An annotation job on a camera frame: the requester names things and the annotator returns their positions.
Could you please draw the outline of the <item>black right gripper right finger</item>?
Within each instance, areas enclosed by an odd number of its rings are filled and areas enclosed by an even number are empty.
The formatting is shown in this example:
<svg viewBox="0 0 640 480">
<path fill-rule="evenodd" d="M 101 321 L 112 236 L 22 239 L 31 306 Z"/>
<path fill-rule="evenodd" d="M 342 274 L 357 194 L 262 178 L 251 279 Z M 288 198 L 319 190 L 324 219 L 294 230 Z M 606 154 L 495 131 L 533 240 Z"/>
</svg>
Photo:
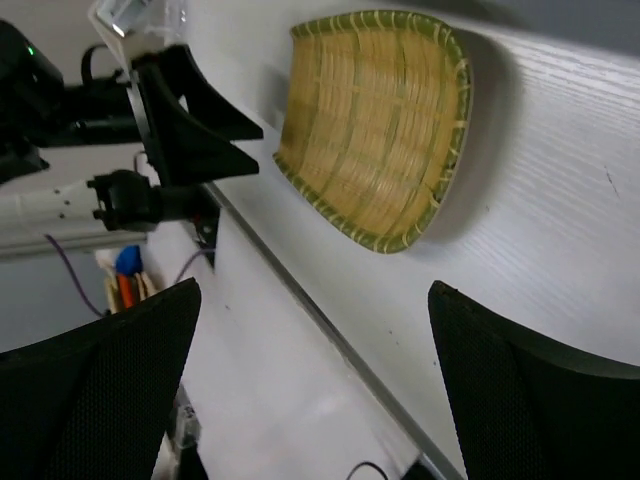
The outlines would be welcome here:
<svg viewBox="0 0 640 480">
<path fill-rule="evenodd" d="M 442 281 L 428 310 L 468 478 L 638 478 L 638 367 L 551 339 Z"/>
</svg>

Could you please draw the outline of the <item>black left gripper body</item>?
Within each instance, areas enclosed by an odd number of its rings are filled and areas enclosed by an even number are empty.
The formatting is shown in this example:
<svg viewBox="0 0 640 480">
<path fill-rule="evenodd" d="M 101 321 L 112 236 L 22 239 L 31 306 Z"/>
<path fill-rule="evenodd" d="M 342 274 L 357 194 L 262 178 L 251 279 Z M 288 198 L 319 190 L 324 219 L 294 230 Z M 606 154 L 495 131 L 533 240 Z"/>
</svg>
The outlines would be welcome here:
<svg viewBox="0 0 640 480">
<path fill-rule="evenodd" d="M 13 24 L 1 21 L 1 181 L 49 168 L 41 148 L 138 143 L 140 134 L 120 69 L 95 78 L 81 61 L 82 82 L 63 75 Z"/>
</svg>

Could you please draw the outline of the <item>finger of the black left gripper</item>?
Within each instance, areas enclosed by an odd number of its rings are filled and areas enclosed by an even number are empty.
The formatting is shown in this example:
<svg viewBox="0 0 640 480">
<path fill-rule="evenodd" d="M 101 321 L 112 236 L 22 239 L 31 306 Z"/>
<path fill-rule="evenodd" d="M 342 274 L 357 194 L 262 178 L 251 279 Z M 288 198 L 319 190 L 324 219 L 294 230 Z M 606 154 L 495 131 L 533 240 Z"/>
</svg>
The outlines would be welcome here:
<svg viewBox="0 0 640 480">
<path fill-rule="evenodd" d="M 184 97 L 189 113 L 205 127 L 229 141 L 261 140 L 263 130 L 205 78 L 186 44 L 173 44 L 157 53 L 147 53 L 133 61 L 142 77 L 143 68 L 153 67 L 171 94 Z"/>
<path fill-rule="evenodd" d="M 163 186 L 256 175 L 258 163 L 185 110 L 156 66 L 137 70 L 148 159 Z"/>
</svg>

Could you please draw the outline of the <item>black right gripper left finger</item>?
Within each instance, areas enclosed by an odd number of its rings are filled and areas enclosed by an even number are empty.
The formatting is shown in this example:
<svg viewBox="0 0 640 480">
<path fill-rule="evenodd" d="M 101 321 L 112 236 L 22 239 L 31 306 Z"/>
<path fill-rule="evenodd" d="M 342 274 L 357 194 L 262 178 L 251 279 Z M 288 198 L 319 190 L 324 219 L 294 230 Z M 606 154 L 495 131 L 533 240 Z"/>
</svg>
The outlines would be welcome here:
<svg viewBox="0 0 640 480">
<path fill-rule="evenodd" d="M 200 307 L 188 279 L 2 353 L 2 478 L 151 478 Z"/>
</svg>

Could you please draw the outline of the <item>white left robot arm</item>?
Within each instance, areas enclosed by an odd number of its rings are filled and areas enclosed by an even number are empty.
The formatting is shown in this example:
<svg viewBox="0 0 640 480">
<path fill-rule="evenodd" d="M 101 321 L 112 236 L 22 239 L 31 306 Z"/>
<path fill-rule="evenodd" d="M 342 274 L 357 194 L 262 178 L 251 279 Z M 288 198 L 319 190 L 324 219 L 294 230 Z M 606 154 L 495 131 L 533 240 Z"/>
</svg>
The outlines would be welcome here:
<svg viewBox="0 0 640 480">
<path fill-rule="evenodd" d="M 49 245 L 101 249 L 142 241 L 163 222 L 213 210 L 207 183 L 254 175 L 241 150 L 262 129 L 206 80 L 184 44 L 165 45 L 102 27 L 120 61 L 111 75 L 69 85 L 13 24 L 1 25 L 1 179 L 43 172 L 50 148 L 141 144 L 156 173 L 127 169 L 1 199 L 1 254 L 38 254 Z"/>
</svg>

